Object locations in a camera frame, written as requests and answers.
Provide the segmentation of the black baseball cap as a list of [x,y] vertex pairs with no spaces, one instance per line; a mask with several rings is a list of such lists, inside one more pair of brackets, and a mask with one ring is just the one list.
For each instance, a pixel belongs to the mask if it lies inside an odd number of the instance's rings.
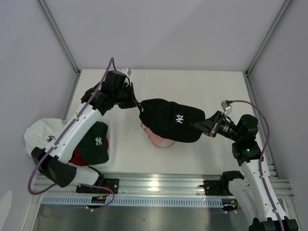
[[184,143],[200,139],[202,133],[190,124],[205,120],[203,110],[164,99],[148,99],[141,103],[144,111],[139,118],[154,134]]

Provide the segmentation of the pink baseball cap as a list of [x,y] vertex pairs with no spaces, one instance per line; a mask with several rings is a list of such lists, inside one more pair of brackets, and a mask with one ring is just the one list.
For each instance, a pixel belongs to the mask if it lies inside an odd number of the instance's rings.
[[149,138],[151,142],[157,142],[160,143],[162,140],[168,140],[165,138],[162,138],[156,134],[154,134],[148,127],[146,127],[143,123],[140,123],[141,128],[144,130],[145,134]]

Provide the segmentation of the white baseball cap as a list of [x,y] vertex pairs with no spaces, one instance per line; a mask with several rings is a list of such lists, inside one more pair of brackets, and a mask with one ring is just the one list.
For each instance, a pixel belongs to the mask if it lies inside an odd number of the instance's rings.
[[63,121],[57,118],[43,118],[35,122],[24,134],[26,153],[31,156],[35,147],[44,148],[64,127]]

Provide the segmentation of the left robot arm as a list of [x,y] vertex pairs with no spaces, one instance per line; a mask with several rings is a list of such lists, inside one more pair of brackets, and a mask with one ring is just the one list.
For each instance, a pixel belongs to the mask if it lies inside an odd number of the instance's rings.
[[104,73],[101,81],[88,89],[73,116],[59,134],[43,148],[34,148],[31,157],[35,163],[32,176],[40,173],[59,187],[70,184],[87,185],[94,193],[104,187],[98,171],[70,163],[74,149],[89,129],[114,106],[129,109],[138,106],[128,68]]

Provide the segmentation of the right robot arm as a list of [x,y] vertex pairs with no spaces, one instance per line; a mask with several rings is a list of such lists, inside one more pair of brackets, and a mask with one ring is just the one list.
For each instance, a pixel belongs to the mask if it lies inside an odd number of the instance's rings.
[[250,222],[250,231],[297,231],[297,221],[288,218],[269,180],[268,165],[256,142],[257,125],[252,115],[245,114],[234,124],[217,111],[192,127],[211,138],[219,134],[233,141],[232,154],[241,170],[223,172],[219,188],[235,197]]

